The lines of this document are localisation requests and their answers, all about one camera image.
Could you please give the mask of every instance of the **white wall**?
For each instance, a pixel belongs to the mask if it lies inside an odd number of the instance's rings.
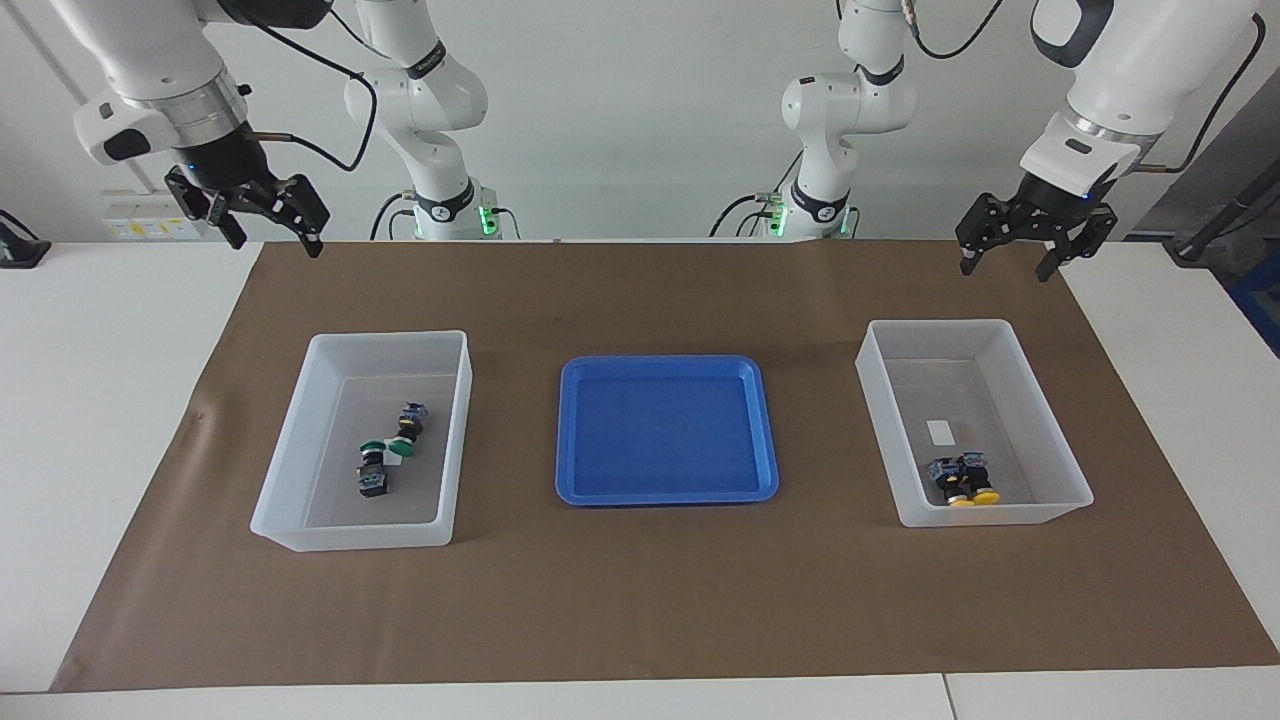
[[[20,8],[68,72],[92,95],[96,64],[60,26],[45,0],[3,0]],[[924,0],[928,41],[950,49],[980,19],[987,0]],[[906,131],[858,138],[861,170],[854,202],[865,210],[864,237],[954,237],[956,220],[982,191],[1007,196],[1021,177],[1018,160],[1062,104],[1071,76],[1038,55],[1028,18],[1033,3],[1010,3],[961,58],[937,63],[914,47],[910,72],[920,108]],[[1265,0],[1280,23],[1280,0]],[[337,8],[355,20],[349,0]],[[520,213],[526,236],[700,236],[728,200],[768,190],[799,147],[782,124],[780,97],[795,77],[847,70],[836,44],[833,3],[805,0],[431,0],[449,50],[484,78],[490,114],[457,133],[472,174]],[[52,85],[38,56],[4,24],[0,132],[5,172],[0,205],[47,236],[87,238],[104,190],[137,188],[124,169],[96,168],[76,145],[69,96]],[[343,78],[260,32],[218,26],[209,35],[239,82],[251,83],[251,117],[262,131],[291,131],[351,158],[360,127],[342,105]],[[298,36],[353,67],[380,60],[332,22]],[[1208,104],[1247,49],[1238,50],[1193,96],[1153,161],[1185,152]],[[9,61],[18,55],[18,61]],[[1229,101],[1219,126],[1280,64],[1270,42]],[[307,173],[334,218],[330,238],[367,233],[378,202],[404,187],[403,167],[376,143],[366,164],[344,176],[305,150],[270,149],[278,174]],[[159,184],[166,167],[146,159]],[[10,167],[23,172],[13,173]],[[1111,195],[1126,228],[1171,178],[1134,177]],[[257,238],[282,237],[248,223]]]

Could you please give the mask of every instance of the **black cable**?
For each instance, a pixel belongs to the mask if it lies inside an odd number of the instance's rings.
[[[387,220],[387,238],[396,240],[396,218],[413,217],[412,210],[397,210],[392,214],[392,219]]]
[[[850,208],[849,211],[856,214],[856,218],[854,218],[854,229],[849,231],[849,240],[858,240],[858,225],[863,224],[863,211],[858,208]]]
[[[339,73],[365,86],[365,90],[369,91],[369,100],[370,100],[369,124],[365,127],[365,137],[364,140],[360,141],[360,151],[356,152],[356,159],[352,160],[349,164],[343,163],[342,160],[334,158],[329,151],[321,149],[316,143],[292,133],[276,133],[273,137],[260,137],[259,140],[275,141],[275,142],[294,142],[297,145],[301,145],[302,147],[306,147],[307,150],[311,150],[312,152],[316,152],[325,160],[333,163],[334,165],[338,165],[338,168],[340,168],[344,172],[348,173],[355,172],[355,169],[360,167],[361,160],[365,159],[365,151],[369,150],[369,140],[374,136],[374,120],[378,118],[378,91],[374,90],[374,86],[367,79],[365,79],[365,76],[357,73],[356,70],[352,70],[351,68],[347,68],[344,65],[339,65],[338,63],[334,63],[333,60],[325,58],[324,55],[320,55],[317,53],[314,53],[303,47],[302,45],[298,45],[297,42],[289,40],[288,37],[284,37],[283,35],[275,32],[270,27],[257,22],[253,18],[248,18],[248,22],[252,23],[253,27],[256,27],[257,29],[265,32],[268,36],[275,38],[276,41],[283,42],[284,45],[297,50],[298,53],[306,55],[307,58],[311,58],[316,63],[320,63],[326,68],[338,70]],[[271,136],[273,133],[262,133],[262,135]]]
[[[1196,135],[1196,142],[1192,143],[1192,149],[1187,152],[1187,159],[1183,160],[1180,165],[1175,165],[1172,168],[1162,165],[1138,165],[1138,172],[1176,174],[1190,167],[1196,155],[1199,152],[1201,145],[1204,142],[1204,136],[1208,135],[1210,127],[1213,126],[1213,119],[1217,118],[1217,111],[1222,109],[1222,102],[1226,102],[1228,96],[1231,95],[1231,90],[1235,88],[1235,83],[1240,82],[1240,78],[1244,77],[1245,72],[1248,72],[1249,65],[1253,64],[1253,59],[1258,56],[1258,51],[1262,50],[1262,42],[1267,37],[1267,23],[1262,19],[1262,15],[1257,13],[1253,13],[1252,19],[1258,31],[1257,37],[1253,40],[1253,47],[1249,49],[1249,54],[1244,56],[1244,61],[1240,63],[1235,74],[1226,82],[1226,87],[1222,88],[1217,100],[1213,101],[1213,108],[1208,111],[1208,117],[1204,118],[1204,124],[1201,126],[1199,132]]]
[[[751,222],[751,218],[755,218],[755,222],[759,223],[760,218],[768,218],[771,214],[772,213],[760,211],[751,213],[750,215],[742,218],[742,222],[737,224],[737,232],[733,233],[733,237],[742,237],[742,229],[746,228],[746,223]]]
[[[920,37],[919,19],[916,19],[910,24],[911,37],[915,38],[915,45],[919,46],[920,53],[924,53],[925,55],[933,58],[934,60],[950,60],[951,58],[955,58],[956,55],[968,50],[978,40],[978,37],[982,36],[983,31],[987,29],[987,26],[991,24],[991,19],[996,17],[996,12],[1000,10],[1000,6],[1004,4],[1005,0],[996,0],[995,4],[991,5],[991,9],[987,10],[987,17],[982,19],[982,24],[978,26],[978,29],[973,31],[973,35],[969,36],[969,40],[966,40],[964,45],[961,45],[956,50],[952,50],[951,53],[934,53],[933,50],[929,50],[927,45],[924,45],[924,40]]]
[[[512,227],[513,227],[513,228],[516,228],[516,240],[525,240],[525,238],[524,238],[524,237],[522,237],[522,236],[520,234],[520,219],[518,219],[518,218],[516,218],[516,214],[515,214],[515,213],[512,213],[512,211],[511,211],[509,209],[507,209],[507,208],[494,208],[494,209],[493,209],[493,214],[494,214],[494,215],[502,215],[503,213],[506,213],[506,214],[511,215],[511,224],[512,224]]]
[[[8,210],[4,210],[4,209],[0,209],[0,217],[3,217],[4,219],[9,220],[9,222],[10,222],[10,223],[13,223],[14,225],[17,225],[17,227],[18,227],[18,229],[20,229],[22,232],[24,232],[24,233],[27,233],[28,236],[31,236],[31,240],[36,240],[36,241],[38,241],[38,240],[40,240],[40,237],[38,237],[38,236],[37,236],[36,233],[31,232],[31,228],[28,228],[28,227],[26,225],[26,223],[23,223],[23,222],[22,222],[22,220],[19,220],[18,218],[14,218],[14,217],[13,217],[13,214],[12,214],[12,213],[9,213]]]
[[[1238,232],[1243,231],[1244,228],[1252,225],[1253,223],[1261,220],[1262,218],[1266,217],[1267,213],[1271,211],[1272,208],[1276,206],[1276,202],[1280,202],[1280,195],[1276,195],[1275,197],[1272,197],[1271,202],[1267,202],[1266,205],[1263,205],[1262,209],[1258,210],[1257,214],[1253,215],[1252,218],[1249,218],[1248,220],[1244,220],[1243,223],[1240,223],[1240,224],[1238,224],[1238,225],[1235,225],[1233,228],[1226,228],[1225,231],[1215,234],[1213,240],[1217,240],[1220,237],[1226,237],[1229,234],[1238,233]]]
[[[712,225],[712,232],[708,233],[707,237],[716,237],[716,233],[719,232],[721,224],[724,223],[724,218],[727,218],[730,213],[732,213],[741,205],[746,205],[748,202],[755,201],[755,199],[756,199],[755,195],[744,195],[742,197],[739,197],[737,200],[730,202],[728,208],[724,208],[724,211],[721,213],[721,217],[716,218],[716,224]]]
[[[791,177],[791,170],[796,169],[796,165],[799,165],[799,164],[800,164],[800,158],[804,158],[804,150],[800,150],[799,152],[796,152],[796,156],[795,156],[795,159],[792,159],[792,160],[791,160],[791,164],[790,164],[790,165],[787,165],[787,169],[786,169],[786,172],[783,172],[783,173],[782,173],[782,177],[781,177],[781,178],[778,179],[778,184],[773,186],[773,192],[774,192],[774,193],[777,193],[777,192],[778,192],[780,190],[782,190],[782,183],[787,182],[787,178],[788,178],[788,177]],[[764,209],[765,209],[765,208],[768,208],[768,206],[769,206],[769,204],[768,204],[768,202],[762,202],[762,204],[760,204],[760,211],[763,213],[763,211],[764,211]],[[754,223],[751,223],[751,233],[750,233],[750,234],[751,234],[751,237],[755,237],[755,231],[756,231],[756,229],[758,229],[759,227],[760,227],[760,218],[759,218],[759,217],[756,217],[756,218],[755,218],[755,222],[754,222]]]
[[[376,47],[374,47],[372,45],[370,45],[364,37],[360,37],[358,32],[351,29],[351,26],[347,24],[347,20],[342,19],[342,15],[339,15],[338,12],[334,10],[332,6],[329,8],[329,14],[333,15],[333,19],[338,20],[338,24],[342,26],[342,29],[347,31],[347,35],[349,35],[352,40],[355,40],[356,42],[364,45],[365,49],[369,50],[370,53],[372,53],[374,55],[378,55],[379,58],[383,58],[384,60],[390,60],[390,58],[388,55],[384,55],[380,50],[378,50]]]
[[[378,215],[374,217],[374,227],[369,229],[370,241],[378,240],[378,228],[383,225],[383,218],[387,215],[387,210],[390,210],[392,205],[394,205],[397,200],[407,200],[407,197],[404,197],[406,195],[406,192],[397,192],[396,195],[388,197],[383,202],[383,206],[378,209]]]

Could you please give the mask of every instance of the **electrical socket panel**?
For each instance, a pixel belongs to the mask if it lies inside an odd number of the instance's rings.
[[[102,224],[114,240],[206,240],[209,224],[191,220],[166,195],[105,195]]]

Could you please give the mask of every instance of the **white label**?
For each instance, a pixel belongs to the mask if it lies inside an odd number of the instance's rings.
[[[933,445],[952,446],[956,443],[956,436],[951,434],[951,423],[946,420],[929,420],[928,423]]]
[[[104,220],[108,229],[116,240],[141,240],[146,237],[142,234],[142,228],[133,224],[132,220]]]
[[[174,240],[200,240],[200,231],[187,218],[165,218],[160,227]]]
[[[151,240],[166,240],[169,237],[169,231],[160,224],[160,220],[155,220],[152,218],[138,218],[136,224],[142,228],[142,234]]]

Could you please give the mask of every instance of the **green led light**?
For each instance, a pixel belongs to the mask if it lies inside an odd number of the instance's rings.
[[[498,222],[494,219],[493,211],[484,205],[480,206],[480,229],[483,229],[485,234],[498,232]]]
[[[773,206],[773,220],[769,223],[769,232],[773,237],[782,237],[782,232],[787,229],[787,206],[786,204],[780,204]]]

